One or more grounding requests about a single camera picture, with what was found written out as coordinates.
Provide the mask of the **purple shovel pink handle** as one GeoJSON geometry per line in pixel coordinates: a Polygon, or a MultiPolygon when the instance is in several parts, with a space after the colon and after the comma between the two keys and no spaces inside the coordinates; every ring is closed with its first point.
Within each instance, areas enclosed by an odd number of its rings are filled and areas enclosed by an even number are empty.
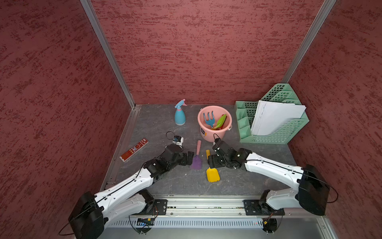
{"type": "Polygon", "coordinates": [[[194,169],[194,170],[201,170],[202,169],[203,161],[200,158],[201,144],[202,144],[202,141],[198,140],[196,154],[193,157],[193,162],[190,166],[191,169],[194,169]]]}

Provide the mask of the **yellow shovel yellow handle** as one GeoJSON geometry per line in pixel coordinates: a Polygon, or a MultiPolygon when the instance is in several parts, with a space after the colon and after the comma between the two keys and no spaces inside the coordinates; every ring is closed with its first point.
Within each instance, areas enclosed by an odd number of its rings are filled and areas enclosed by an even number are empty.
{"type": "MultiPolygon", "coordinates": [[[[208,164],[210,163],[210,156],[211,156],[210,150],[206,150],[206,157],[208,160],[208,164]]],[[[218,182],[220,180],[220,175],[216,168],[209,167],[206,170],[206,174],[207,174],[207,179],[210,183],[218,182]]]]}

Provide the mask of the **teal spray bottle pink trigger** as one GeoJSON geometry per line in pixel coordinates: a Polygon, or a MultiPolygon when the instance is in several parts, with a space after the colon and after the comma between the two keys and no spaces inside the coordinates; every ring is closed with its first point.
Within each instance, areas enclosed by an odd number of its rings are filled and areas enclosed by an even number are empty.
{"type": "Polygon", "coordinates": [[[184,111],[182,110],[182,106],[187,106],[185,101],[186,99],[182,99],[175,105],[176,112],[175,112],[174,120],[175,120],[175,124],[179,126],[182,126],[186,123],[186,115],[184,111]]]}

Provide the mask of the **blue fork yellow handle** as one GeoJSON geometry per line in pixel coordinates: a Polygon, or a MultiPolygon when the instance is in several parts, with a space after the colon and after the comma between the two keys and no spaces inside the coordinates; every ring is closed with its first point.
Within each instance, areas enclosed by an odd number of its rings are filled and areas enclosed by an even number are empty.
{"type": "Polygon", "coordinates": [[[215,125],[215,117],[214,117],[213,111],[208,112],[207,116],[205,114],[203,114],[203,116],[204,116],[205,123],[211,128],[213,128],[215,125]]]}

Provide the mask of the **green trowel yellow handle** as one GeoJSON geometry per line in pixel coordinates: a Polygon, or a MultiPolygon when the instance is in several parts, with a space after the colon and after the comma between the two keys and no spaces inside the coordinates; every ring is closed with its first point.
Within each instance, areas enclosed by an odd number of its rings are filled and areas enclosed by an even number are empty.
{"type": "Polygon", "coordinates": [[[219,130],[223,127],[225,121],[227,118],[227,114],[224,114],[220,117],[220,119],[217,121],[216,125],[212,128],[213,130],[219,130]]]}

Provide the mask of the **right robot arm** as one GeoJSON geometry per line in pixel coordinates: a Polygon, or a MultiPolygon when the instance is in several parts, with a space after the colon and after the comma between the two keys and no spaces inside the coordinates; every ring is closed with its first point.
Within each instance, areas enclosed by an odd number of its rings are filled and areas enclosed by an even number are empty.
{"type": "Polygon", "coordinates": [[[330,185],[314,166],[287,165],[248,149],[235,150],[219,138],[214,140],[212,149],[215,153],[208,158],[210,168],[243,169],[288,186],[287,189],[265,190],[262,193],[254,205],[261,215],[272,215],[285,208],[302,208],[317,216],[325,215],[330,185]]]}

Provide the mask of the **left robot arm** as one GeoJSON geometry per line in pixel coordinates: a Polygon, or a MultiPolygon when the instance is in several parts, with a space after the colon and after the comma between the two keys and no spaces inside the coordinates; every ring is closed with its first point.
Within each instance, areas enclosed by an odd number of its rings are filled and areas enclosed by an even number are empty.
{"type": "Polygon", "coordinates": [[[124,216],[150,212],[154,198],[147,188],[176,166],[191,165],[193,158],[194,152],[184,152],[182,146],[170,144],[161,155],[144,162],[121,183],[96,194],[90,191],[82,194],[68,218],[75,238],[96,239],[124,216]]]}

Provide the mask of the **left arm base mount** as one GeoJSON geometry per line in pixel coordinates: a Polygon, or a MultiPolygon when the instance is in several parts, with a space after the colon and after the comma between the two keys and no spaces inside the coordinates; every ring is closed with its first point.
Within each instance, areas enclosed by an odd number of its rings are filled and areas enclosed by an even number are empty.
{"type": "Polygon", "coordinates": [[[141,212],[134,215],[163,216],[167,213],[168,200],[155,199],[153,203],[146,206],[141,212]]]}

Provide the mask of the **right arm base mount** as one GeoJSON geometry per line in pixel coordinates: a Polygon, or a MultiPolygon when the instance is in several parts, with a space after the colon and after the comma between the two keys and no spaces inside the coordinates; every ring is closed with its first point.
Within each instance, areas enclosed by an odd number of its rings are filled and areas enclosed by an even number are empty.
{"type": "Polygon", "coordinates": [[[260,200],[243,200],[246,216],[284,216],[284,209],[275,210],[265,204],[260,204],[260,200]]]}

